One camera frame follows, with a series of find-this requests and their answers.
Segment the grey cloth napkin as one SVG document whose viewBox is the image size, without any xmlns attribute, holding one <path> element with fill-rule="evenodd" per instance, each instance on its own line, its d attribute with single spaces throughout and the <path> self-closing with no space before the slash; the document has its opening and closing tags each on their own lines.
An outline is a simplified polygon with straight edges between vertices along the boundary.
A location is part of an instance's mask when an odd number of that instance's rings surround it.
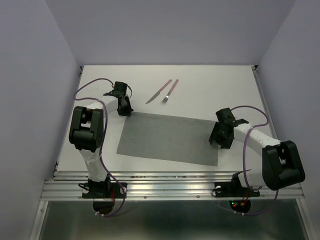
<svg viewBox="0 0 320 240">
<path fill-rule="evenodd" d="M 209 143 L 215 122 L 196 118 L 134 112 L 122 129 L 120 155 L 218 165 L 218 146 Z"/>
</svg>

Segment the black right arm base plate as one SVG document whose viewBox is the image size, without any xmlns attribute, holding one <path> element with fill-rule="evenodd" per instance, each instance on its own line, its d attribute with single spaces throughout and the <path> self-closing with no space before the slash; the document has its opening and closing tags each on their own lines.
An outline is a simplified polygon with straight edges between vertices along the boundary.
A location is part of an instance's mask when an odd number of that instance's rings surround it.
<svg viewBox="0 0 320 240">
<path fill-rule="evenodd" d="M 259 197 L 259 191 L 250 190 L 247 187 L 242 187 L 239 182 L 233 181 L 218 181 L 214 183 L 214 188 L 211 195 L 216 198 L 242 198 L 242 197 Z"/>
</svg>

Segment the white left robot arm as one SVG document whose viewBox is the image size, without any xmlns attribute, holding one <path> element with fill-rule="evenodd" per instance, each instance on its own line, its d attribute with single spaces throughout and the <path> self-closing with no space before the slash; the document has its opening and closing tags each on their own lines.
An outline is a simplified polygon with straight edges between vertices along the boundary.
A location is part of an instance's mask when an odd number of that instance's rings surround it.
<svg viewBox="0 0 320 240">
<path fill-rule="evenodd" d="M 89 84 L 97 81 L 108 81 L 112 90 L 104 93 L 101 98 L 77 97 L 78 93 Z M 111 173 L 107 170 L 103 159 L 102 151 L 107 133 L 108 115 L 117 112 L 120 117 L 131 116 L 133 109 L 130 103 L 130 96 L 127 91 L 131 87 L 124 82 L 112 82 L 107 78 L 97 78 L 90 83 L 80 87 L 74 94 L 75 101 L 93 101 L 86 106 L 76 106 L 73 109 L 69 142 L 81 154 L 88 171 L 88 183 L 83 188 L 93 189 L 100 197 L 106 197 L 111 193 Z"/>
</svg>

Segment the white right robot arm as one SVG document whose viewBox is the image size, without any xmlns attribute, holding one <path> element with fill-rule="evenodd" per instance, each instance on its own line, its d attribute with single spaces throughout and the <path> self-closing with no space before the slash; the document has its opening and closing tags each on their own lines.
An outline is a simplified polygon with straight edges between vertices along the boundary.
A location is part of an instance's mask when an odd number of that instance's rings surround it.
<svg viewBox="0 0 320 240">
<path fill-rule="evenodd" d="M 230 181 L 215 183 L 214 190 L 218 197 L 242 195 L 246 191 L 258 195 L 262 187 L 278 191 L 305 181 L 305 170 L 293 141 L 280 141 L 262 133 L 258 130 L 260 125 L 251 125 L 243 118 L 237 119 L 231 108 L 217 111 L 216 116 L 217 122 L 209 143 L 215 143 L 221 149 L 230 149 L 234 141 L 243 144 L 242 171 L 233 174 Z M 247 148 L 260 156 L 260 168 L 247 168 Z"/>
</svg>

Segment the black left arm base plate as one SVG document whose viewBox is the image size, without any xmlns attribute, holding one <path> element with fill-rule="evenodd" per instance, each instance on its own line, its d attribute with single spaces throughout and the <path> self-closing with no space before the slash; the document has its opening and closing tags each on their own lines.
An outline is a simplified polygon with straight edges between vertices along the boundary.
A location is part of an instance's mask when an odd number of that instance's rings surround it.
<svg viewBox="0 0 320 240">
<path fill-rule="evenodd" d="M 82 189 L 83 199 L 123 199 L 126 194 L 123 190 L 127 190 L 127 183 L 122 182 L 120 187 L 116 182 L 94 182 L 87 181 L 79 183 L 78 186 Z"/>
</svg>

